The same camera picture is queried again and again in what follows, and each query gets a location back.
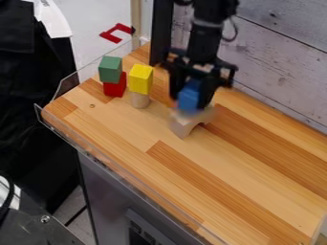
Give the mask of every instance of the yellow cube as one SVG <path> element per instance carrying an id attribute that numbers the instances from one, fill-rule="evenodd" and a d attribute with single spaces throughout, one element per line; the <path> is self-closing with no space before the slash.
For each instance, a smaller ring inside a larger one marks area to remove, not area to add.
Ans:
<path id="1" fill-rule="evenodd" d="M 135 64 L 129 73 L 129 91 L 148 95 L 153 82 L 153 67 Z"/>

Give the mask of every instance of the screw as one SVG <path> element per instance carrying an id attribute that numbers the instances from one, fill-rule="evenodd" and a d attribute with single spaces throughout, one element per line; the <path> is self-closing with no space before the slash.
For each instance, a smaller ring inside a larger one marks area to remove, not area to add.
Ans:
<path id="1" fill-rule="evenodd" d="M 41 217 L 41 223 L 42 224 L 47 224 L 50 221 L 50 217 L 48 215 L 43 215 Z"/>

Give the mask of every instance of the wood grain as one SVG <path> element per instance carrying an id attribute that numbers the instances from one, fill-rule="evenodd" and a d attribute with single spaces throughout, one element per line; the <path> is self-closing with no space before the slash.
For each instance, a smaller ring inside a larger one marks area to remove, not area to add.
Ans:
<path id="1" fill-rule="evenodd" d="M 97 82 L 94 79 L 88 79 L 84 82 L 82 82 L 79 86 L 82 90 L 84 90 L 86 93 L 89 93 L 94 98 L 97 98 L 103 103 L 109 102 L 112 98 L 105 96 L 103 94 L 103 85 L 100 82 Z"/>
<path id="2" fill-rule="evenodd" d="M 125 57 L 124 71 L 146 54 Z M 138 110 L 128 92 L 105 100 L 94 76 L 42 117 L 210 244 L 309 244 L 327 210 L 326 137 L 221 89 L 218 119 L 181 140 L 167 126 L 168 79 L 155 68 L 153 101 Z"/>

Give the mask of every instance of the red cube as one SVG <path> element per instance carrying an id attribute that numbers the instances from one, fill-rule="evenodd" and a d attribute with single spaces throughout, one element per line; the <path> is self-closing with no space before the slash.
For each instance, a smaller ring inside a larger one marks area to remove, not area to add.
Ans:
<path id="1" fill-rule="evenodd" d="M 103 92 L 106 96 L 121 98 L 125 92 L 126 84 L 127 75 L 125 72 L 122 72 L 119 83 L 103 82 Z"/>

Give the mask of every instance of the blue cube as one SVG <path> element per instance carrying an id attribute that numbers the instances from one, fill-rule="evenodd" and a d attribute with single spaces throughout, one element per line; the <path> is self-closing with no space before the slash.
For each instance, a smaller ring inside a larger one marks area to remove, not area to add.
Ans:
<path id="1" fill-rule="evenodd" d="M 178 94 L 178 108 L 187 114 L 199 112 L 200 84 L 197 79 L 191 79 Z"/>

